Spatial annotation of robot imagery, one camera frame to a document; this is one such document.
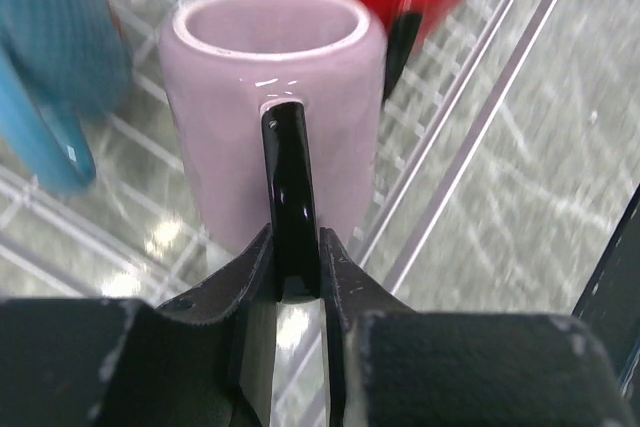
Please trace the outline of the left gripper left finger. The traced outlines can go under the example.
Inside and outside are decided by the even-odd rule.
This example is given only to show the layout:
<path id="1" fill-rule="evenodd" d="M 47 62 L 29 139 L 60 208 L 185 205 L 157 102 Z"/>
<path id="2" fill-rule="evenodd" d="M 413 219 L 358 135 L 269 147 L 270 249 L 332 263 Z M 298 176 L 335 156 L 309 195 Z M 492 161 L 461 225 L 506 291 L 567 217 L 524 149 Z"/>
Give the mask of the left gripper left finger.
<path id="1" fill-rule="evenodd" d="M 265 426 L 275 361 L 273 245 L 152 307 L 137 298 L 5 298 L 5 426 Z"/>

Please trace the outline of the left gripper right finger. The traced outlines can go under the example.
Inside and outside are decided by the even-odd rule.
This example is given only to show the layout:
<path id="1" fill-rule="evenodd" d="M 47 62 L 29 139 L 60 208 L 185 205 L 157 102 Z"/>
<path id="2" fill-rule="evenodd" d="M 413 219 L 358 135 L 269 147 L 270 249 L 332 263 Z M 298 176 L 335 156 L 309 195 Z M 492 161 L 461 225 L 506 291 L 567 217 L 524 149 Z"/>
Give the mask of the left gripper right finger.
<path id="1" fill-rule="evenodd" d="M 332 426 L 635 426 L 571 315 L 411 309 L 319 234 Z"/>

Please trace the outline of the white wire dish rack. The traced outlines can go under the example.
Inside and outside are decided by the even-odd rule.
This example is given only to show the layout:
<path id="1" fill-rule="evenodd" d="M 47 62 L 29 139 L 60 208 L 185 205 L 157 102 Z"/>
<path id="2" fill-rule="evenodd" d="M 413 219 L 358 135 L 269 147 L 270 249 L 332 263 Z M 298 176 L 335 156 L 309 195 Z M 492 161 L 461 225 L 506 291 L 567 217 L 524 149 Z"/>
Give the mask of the white wire dish rack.
<path id="1" fill-rule="evenodd" d="M 1 305 L 5 426 L 265 426 L 278 307 L 320 300 L 335 426 L 584 426 L 569 316 L 428 314 L 342 240 L 366 212 L 386 36 L 358 0 L 186 0 L 157 31 L 185 174 L 237 256 L 152 307 Z"/>

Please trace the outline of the purple grey mug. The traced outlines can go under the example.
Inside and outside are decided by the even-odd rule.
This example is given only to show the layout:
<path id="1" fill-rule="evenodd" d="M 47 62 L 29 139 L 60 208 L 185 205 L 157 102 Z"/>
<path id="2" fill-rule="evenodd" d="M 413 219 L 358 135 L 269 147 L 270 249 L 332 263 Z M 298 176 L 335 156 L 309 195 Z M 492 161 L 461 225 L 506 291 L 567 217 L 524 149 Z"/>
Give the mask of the purple grey mug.
<path id="1" fill-rule="evenodd" d="M 320 294 L 319 231 L 373 191 L 386 32 L 359 0 L 187 0 L 159 56 L 200 217 L 227 251 L 272 230 L 287 303 Z"/>

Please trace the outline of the light blue floral mug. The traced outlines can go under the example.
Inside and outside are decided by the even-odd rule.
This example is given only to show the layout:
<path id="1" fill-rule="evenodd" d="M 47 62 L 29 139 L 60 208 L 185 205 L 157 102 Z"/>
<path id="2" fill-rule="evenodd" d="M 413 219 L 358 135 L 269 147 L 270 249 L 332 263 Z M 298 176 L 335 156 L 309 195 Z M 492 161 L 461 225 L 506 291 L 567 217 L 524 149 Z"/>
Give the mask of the light blue floral mug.
<path id="1" fill-rule="evenodd" d="M 81 121 L 124 102 L 132 69 L 108 0 L 1 0 L 1 135 L 43 188 L 95 180 Z"/>

